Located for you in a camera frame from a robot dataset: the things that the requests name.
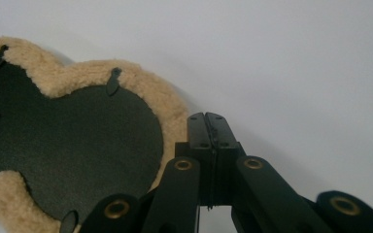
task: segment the black bracket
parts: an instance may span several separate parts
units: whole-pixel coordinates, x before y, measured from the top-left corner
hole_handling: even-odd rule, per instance
[[[198,232],[199,206],[219,205],[232,206],[239,233],[373,232],[368,205],[339,191],[322,193],[316,203],[301,197],[265,159],[246,156],[224,117],[196,114],[187,129],[188,142],[177,143],[157,189],[139,200],[101,201],[81,232]]]

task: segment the white wall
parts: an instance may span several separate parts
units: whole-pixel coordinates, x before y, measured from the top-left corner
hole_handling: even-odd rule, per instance
[[[0,35],[140,63],[300,194],[373,207],[373,1],[0,0]]]

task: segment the brass grommet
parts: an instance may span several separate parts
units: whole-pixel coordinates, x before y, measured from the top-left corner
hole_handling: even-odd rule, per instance
[[[104,214],[107,218],[116,219],[125,216],[128,212],[129,204],[124,200],[116,200],[105,208]]]
[[[262,162],[256,158],[249,158],[245,160],[244,165],[251,169],[260,169],[263,167]]]
[[[329,203],[335,210],[347,216],[357,216],[361,213],[359,206],[345,197],[334,196],[329,199]]]
[[[192,163],[189,162],[188,160],[183,159],[175,163],[175,168],[181,171],[189,170],[192,168]]]

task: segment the black rubber pad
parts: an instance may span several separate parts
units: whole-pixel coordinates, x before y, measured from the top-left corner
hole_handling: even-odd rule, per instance
[[[156,116],[136,94],[105,86],[71,95],[43,96],[25,71],[0,67],[0,171],[20,171],[37,204],[80,222],[114,193],[140,197],[152,184],[163,154]]]

